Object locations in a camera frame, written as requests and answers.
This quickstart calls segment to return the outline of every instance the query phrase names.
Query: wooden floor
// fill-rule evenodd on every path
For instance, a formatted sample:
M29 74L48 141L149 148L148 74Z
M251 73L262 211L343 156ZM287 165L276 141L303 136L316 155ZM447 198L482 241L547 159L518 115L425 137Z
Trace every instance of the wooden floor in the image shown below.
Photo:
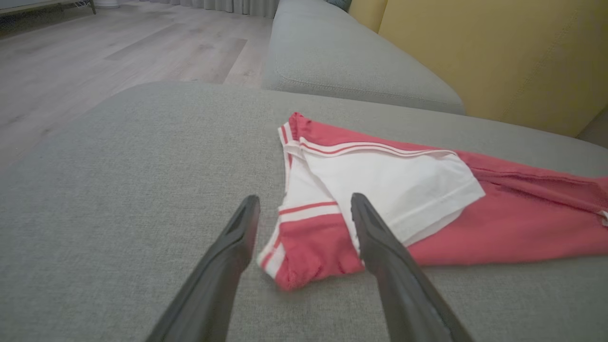
M97 13L0 40L0 172L134 85L260 85L271 19L140 1Z

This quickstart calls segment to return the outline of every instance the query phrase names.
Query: red fabric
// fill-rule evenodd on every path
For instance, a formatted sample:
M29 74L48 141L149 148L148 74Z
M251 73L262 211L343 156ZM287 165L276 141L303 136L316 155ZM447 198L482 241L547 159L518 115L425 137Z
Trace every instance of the red fabric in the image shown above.
M325 146L378 142L403 150L439 149L367 136L311 121L299 113L289 118L289 125L295 140L304 137ZM608 177L584 178L476 153L455 152L471 168L486 196L468 206L456 221L440 232L409 246L421 265L518 263L608 254L608 228L602 225L602 216L598 214L608 211ZM281 230L286 251L297 249L298 243L285 240L287 230ZM343 236L333 237L341 241L340 246L342 242L349 242L351 250L344 252L346 247L342 246L340 253L351 256L354 247L346 227L333 232ZM301 233L294 231L289 235L295 239ZM322 267L316 265L323 264L318 260L302 262L314 263L313 269L317 270ZM338 265L340 262L320 272L328 276L348 271ZM283 266L277 282L280 276L289 275ZM306 282L322 278L320 275Z
M364 269L342 214L281 223L279 229L285 260L275 281L284 290Z

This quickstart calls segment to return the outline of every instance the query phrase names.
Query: sofa cushion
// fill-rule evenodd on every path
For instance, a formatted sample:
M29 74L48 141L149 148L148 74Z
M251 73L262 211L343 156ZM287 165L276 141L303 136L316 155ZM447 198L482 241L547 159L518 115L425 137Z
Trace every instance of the sofa cushion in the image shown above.
M500 122L330 97L159 82L105 100L0 173L0 340L143 341L240 201L255 253L283 195L277 127L294 111L384 139L581 176L608 150ZM475 341L606 341L606 257L426 268ZM388 341L376 280L293 293L254 265L228 341Z
M439 77L323 0L279 3L262 87L465 113Z

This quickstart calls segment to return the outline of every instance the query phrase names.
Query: white fabric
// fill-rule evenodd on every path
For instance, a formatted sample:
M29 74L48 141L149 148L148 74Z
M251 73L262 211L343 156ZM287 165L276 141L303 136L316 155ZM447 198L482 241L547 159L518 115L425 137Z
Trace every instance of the white fabric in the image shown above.
M604 216L604 218L602 218L602 225L608 227L608 212L602 210L601 212L599 212L599 214Z
M370 142L327 147L289 138L285 151L292 166L282 208L336 201L358 251L350 205L355 192L367 196L405 245L435 234L485 195L452 151L405 151Z
M257 257L257 263L258 263L258 265L261 265L262 262L264 261L264 257L267 256L271 252L273 253L272 258L270 260L268 260L268 265L266 266L266 272L268 272L268 274L273 279L275 279L278 269L281 267L281 263L283 262L283 259L285 258L285 247L283 246L283 244L279 243L276 248L274 246L278 239L279 224L280 224L280 221L277 221L277 224L274 227L274 231L272 232L270 241L268 241L266 246L264 246L264 248L262 249L262 252Z

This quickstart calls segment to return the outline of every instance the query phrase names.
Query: white stripe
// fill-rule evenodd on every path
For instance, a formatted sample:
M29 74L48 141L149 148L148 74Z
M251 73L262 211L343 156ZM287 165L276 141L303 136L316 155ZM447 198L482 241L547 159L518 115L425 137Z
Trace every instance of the white stripe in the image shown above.
M294 137L291 135L291 127L289 126L289 121L285 122L283 125L285 127L285 135L287 135L287 143L294 140Z
M277 277L278 269L281 267L281 264L283 263L284 259L285 259L285 247L283 247L282 243L279 243L277 249L274 251L274 254L272 255L272 257L270 258L270 260L268 260L268 263L266 264L266 272L273 279L275 277Z
M308 208L295 212L288 212L287 214L279 215L278 219L284 222L293 222L305 220L307 218L321 216L321 215L329 215L329 214L341 214L340 207L336 204L329 206L320 206Z
M283 151L283 160L285 161L285 194L287 194L287 189L289 189L289 174L291 168L289 167L289 154L286 151Z
M278 239L278 220L277 220L277 224L274 226L274 231L272 232L272 236L270 237L270 240L268 241L266 246L264 246L264 248L262 249L262 252L260 252L258 254L257 262L258 262L259 266L262 266L262 262L264 262L264 259L266 258L268 253L272 252L272 250L274 249L274 243L277 241L277 239Z
M387 152L397 154L397 155L403 155L403 156L418 156L418 155L423 155L423 154L428 154L428 153L449 153L449 154L457 155L455 152L449 151L449 150L422 150L422 151L401 150L399 148L392 147L390 145L380 144L379 142L345 142L343 144L337 144L337 145L332 145L332 146L323 146L323 145L315 144L313 142L309 142L304 137L300 137L300 143L304 143L308 147L312 147L314 149L317 149L317 150L320 150L323 152L328 152L328 153L335 152L335 151L341 150L343 148L351 147L347 150L334 153L334 154L332 154L333 156L339 156L343 153L352 152L352 151L361 150L361 149L366 149L366 150L385 150L386 149L386 150L388 150ZM307 151L309 151L310 153L327 156L327 154L324 154L324 153L321 153L318 151L314 151L314 150L310 150L310 149L306 148L306 146L300 146L300 148L304 148Z
M599 214L604 216L604 219L602 219L602 225L608 227L608 212L602 210L599 212Z
M285 139L283 139L283 130L281 127L278 128L278 139L281 140L281 145L285 146L286 142Z

